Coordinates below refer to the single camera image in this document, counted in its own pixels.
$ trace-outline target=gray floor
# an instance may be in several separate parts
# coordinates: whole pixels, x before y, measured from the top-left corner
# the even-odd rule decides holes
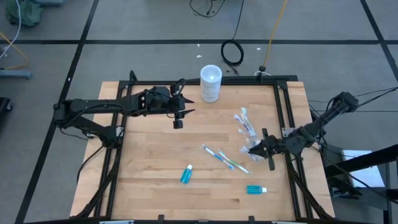
[[[92,2],[68,0],[63,7],[45,8],[42,22],[37,27],[23,28],[20,39],[79,40]],[[201,7],[206,1],[195,2],[195,7]],[[229,39],[238,21],[240,4],[240,0],[228,0],[216,17],[207,19],[193,15],[185,0],[101,0],[87,38]],[[368,4],[384,38],[398,39],[398,2],[368,1]],[[4,6],[4,0],[0,0],[0,11]],[[281,6],[282,1],[245,1],[236,38],[268,39]],[[0,32],[12,38],[16,27],[1,19]],[[376,35],[360,1],[291,0],[275,39],[376,40]],[[50,124],[52,105],[58,100],[77,46],[21,44],[18,47],[29,56],[35,77],[0,80],[0,96],[14,102],[14,110],[0,129],[1,223],[15,220]],[[238,70],[241,75],[253,75],[264,60],[267,45],[244,44],[243,48],[245,58]],[[398,58],[398,45],[388,48]],[[230,47],[226,48],[226,55],[231,60],[238,57],[236,49]],[[7,58],[0,60],[0,67],[21,62],[23,58],[12,49]],[[207,64],[220,66],[224,75],[233,75],[226,73],[229,68],[221,59],[219,44],[85,45],[68,98],[96,98],[102,81],[125,80],[131,69],[140,80],[176,80],[198,77],[202,66]],[[267,71],[273,75],[298,75],[311,100],[329,100],[340,91],[360,94],[397,86],[380,45],[275,44]],[[325,107],[319,103],[312,105],[320,110]],[[361,109],[398,110],[397,93]],[[346,114],[328,125],[326,138],[329,144],[347,149],[381,149],[397,144],[397,121],[396,113]],[[85,144],[56,131],[27,222],[68,217]],[[397,187],[393,175],[397,171],[395,164],[392,165],[392,185]],[[336,216],[343,220],[382,223],[382,213],[376,208],[339,198],[333,199],[333,204]]]

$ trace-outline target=wooden table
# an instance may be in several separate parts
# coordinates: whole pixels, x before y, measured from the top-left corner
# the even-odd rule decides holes
[[[104,82],[99,99],[116,97],[118,82]],[[133,86],[133,93],[152,86]],[[311,122],[307,97],[302,82],[288,82],[295,124]],[[267,128],[269,134],[280,138],[280,129],[271,86],[222,86],[215,103],[200,98],[199,86],[186,86],[183,94],[194,104],[187,109],[196,111],[183,119],[183,129],[175,130],[166,115],[128,118],[119,168],[118,184],[112,219],[155,220],[294,220],[292,197],[283,155],[274,156],[275,171],[268,161],[254,162],[239,152],[245,138],[238,133],[234,114],[241,107],[248,109],[249,119],[258,133]],[[111,114],[96,114],[94,121],[111,124]],[[285,122],[287,115],[284,108]],[[99,146],[100,141],[88,142],[85,159]],[[214,151],[221,149],[240,163],[252,175],[239,169],[229,170],[225,164],[209,155],[201,145]],[[99,184],[103,166],[103,150],[82,170],[71,215],[76,215],[91,199]],[[319,204],[334,216],[319,153],[305,149],[302,154],[308,189]],[[183,170],[193,165],[190,183],[180,183]],[[247,185],[267,187],[262,195],[246,194]],[[305,216],[302,194],[297,187],[302,216]],[[101,214],[104,214],[108,193],[104,195]]]

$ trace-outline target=coiled black cable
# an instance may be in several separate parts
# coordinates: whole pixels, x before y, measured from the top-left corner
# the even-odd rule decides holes
[[[233,44],[239,49],[239,51],[241,53],[241,58],[237,62],[231,62],[225,57],[225,55],[224,55],[224,47],[225,47],[226,44]],[[226,41],[224,41],[223,44],[221,45],[221,57],[223,58],[224,62],[234,71],[234,73],[239,75],[239,72],[235,68],[233,68],[233,66],[234,67],[235,66],[240,66],[242,64],[242,62],[243,62],[244,52],[243,52],[242,46],[240,44],[238,44],[235,40],[226,40]]]

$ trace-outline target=white cylindrical container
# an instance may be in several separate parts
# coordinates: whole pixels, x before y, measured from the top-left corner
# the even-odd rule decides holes
[[[216,65],[206,65],[200,70],[201,98],[212,103],[218,99],[223,72]]]

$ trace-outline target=toothbrush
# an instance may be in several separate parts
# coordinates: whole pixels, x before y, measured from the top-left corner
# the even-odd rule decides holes
[[[243,120],[238,115],[235,115],[234,117],[237,121],[239,121],[244,126],[244,128],[249,132],[250,135],[252,135],[252,136],[254,135],[252,133],[252,131],[249,129],[249,127],[243,122]]]
[[[217,154],[215,154],[212,150],[210,150],[209,148],[207,148],[205,145],[202,145],[202,147],[208,152],[210,153],[212,156],[216,157],[219,161],[224,162],[229,169],[234,169],[234,166],[232,166],[231,164],[229,164],[228,162],[226,162],[223,158],[221,158],[220,156],[218,156]]]
[[[244,115],[244,119],[248,122],[249,127],[254,131],[253,125],[251,125],[249,118],[248,118],[248,111],[246,108],[242,108],[242,112]]]
[[[241,113],[241,119],[245,123],[245,125],[251,130],[251,132],[255,134],[254,128],[251,126],[248,117],[245,114]]]
[[[222,157],[224,157],[224,159],[226,159],[228,162],[232,163],[233,165],[235,165],[237,168],[241,169],[243,172],[247,173],[247,174],[251,174],[251,172],[249,172],[247,169],[245,169],[243,166],[241,166],[240,164],[238,164],[237,162],[228,159],[225,155],[225,153],[223,153],[221,150],[218,152]]]

